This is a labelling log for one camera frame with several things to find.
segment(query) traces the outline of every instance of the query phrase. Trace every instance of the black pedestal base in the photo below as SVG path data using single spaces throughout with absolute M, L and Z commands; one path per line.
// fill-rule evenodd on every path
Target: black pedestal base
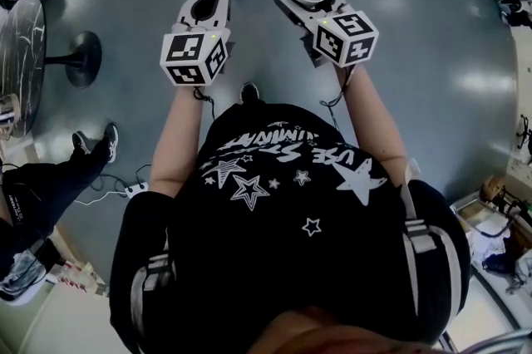
M 72 41 L 70 49 L 69 56 L 47 57 L 46 64 L 64 64 L 68 81 L 77 88 L 87 88 L 100 70 L 100 39 L 94 32 L 82 32 Z

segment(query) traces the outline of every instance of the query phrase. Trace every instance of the white cable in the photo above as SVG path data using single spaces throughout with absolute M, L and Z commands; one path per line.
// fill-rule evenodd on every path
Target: white cable
M 81 202 L 80 200 L 74 200 L 74 202 L 76 202 L 77 204 L 84 204 L 85 206 L 89 206 L 90 204 L 94 204 L 95 202 L 100 202 L 100 200 L 105 199 L 108 194 L 126 194 L 126 192 L 125 191 L 108 191 L 103 196 L 101 196 L 99 199 L 94 199 L 88 204 L 86 204 L 85 202 Z

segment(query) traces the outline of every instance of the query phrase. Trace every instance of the round table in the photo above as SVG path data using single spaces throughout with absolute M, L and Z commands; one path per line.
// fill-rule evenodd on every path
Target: round table
M 20 121 L 12 135 L 22 137 L 32 128 L 41 101 L 47 49 L 46 23 L 40 0 L 19 0 L 0 30 L 2 95 L 16 94 Z
M 65 65 L 68 80 L 78 88 L 88 87 L 100 70 L 101 44 L 93 32 L 82 32 L 74 38 L 68 56 L 46 57 L 46 50 L 46 19 L 41 1 L 18 0 L 0 30 L 2 96 L 17 95 L 21 108 L 13 137 L 25 136 L 33 126 L 45 65 Z

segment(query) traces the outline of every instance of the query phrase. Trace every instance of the floor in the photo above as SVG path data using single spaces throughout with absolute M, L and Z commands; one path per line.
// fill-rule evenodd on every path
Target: floor
M 158 63 L 162 37 L 183 1 L 46 0 L 48 56 L 64 54 L 78 32 L 92 30 L 104 58 L 96 82 L 84 91 L 69 85 L 60 66 L 47 68 L 34 126 L 41 160 L 66 160 L 73 131 L 98 138 L 113 120 L 121 138 L 117 161 L 106 172 L 135 182 L 135 170 L 151 161 L 175 92 Z M 456 199 L 504 173 L 515 126 L 516 63 L 494 0 L 349 1 L 380 29 L 367 68 L 423 178 Z M 293 103 L 330 121 L 318 101 L 337 95 L 336 77 L 313 68 L 299 29 L 272 0 L 232 0 L 231 30 L 233 56 L 209 89 L 217 115 L 252 80 L 267 101 Z M 342 133 L 355 142 L 345 103 L 335 112 Z M 205 107 L 202 139 L 211 121 Z M 140 174 L 147 179 L 149 170 Z M 112 183 L 106 181 L 106 190 Z M 81 199 L 99 196 L 88 189 Z M 109 278 L 125 207 L 124 199 L 109 195 L 92 206 L 72 205 L 62 219 L 103 278 Z

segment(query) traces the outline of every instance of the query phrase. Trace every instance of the gray floor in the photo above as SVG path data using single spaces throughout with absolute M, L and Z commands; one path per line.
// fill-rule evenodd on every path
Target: gray floor
M 183 1 L 46 1 L 48 55 L 63 54 L 71 37 L 92 30 L 101 37 L 104 61 L 96 83 L 84 91 L 70 86 L 59 66 L 47 69 L 34 127 L 42 160 L 67 159 L 73 131 L 97 137 L 113 120 L 121 142 L 117 161 L 106 171 L 135 180 L 135 170 L 150 163 L 175 92 L 158 63 L 162 37 Z M 515 122 L 515 57 L 494 0 L 349 1 L 381 31 L 367 68 L 425 180 L 455 199 L 488 175 L 504 172 Z M 266 100 L 293 103 L 330 120 L 318 101 L 336 96 L 335 76 L 312 67 L 299 30 L 272 0 L 232 4 L 236 46 L 225 75 L 209 90 L 216 113 L 237 100 L 242 82 L 253 80 Z M 202 138 L 209 113 L 205 107 Z M 354 142 L 344 103 L 336 114 L 342 133 Z M 112 189 L 111 182 L 106 188 Z M 81 198 L 98 196 L 89 189 Z M 62 219 L 103 278 L 109 277 L 125 207 L 125 200 L 110 195 L 90 207 L 74 204 Z

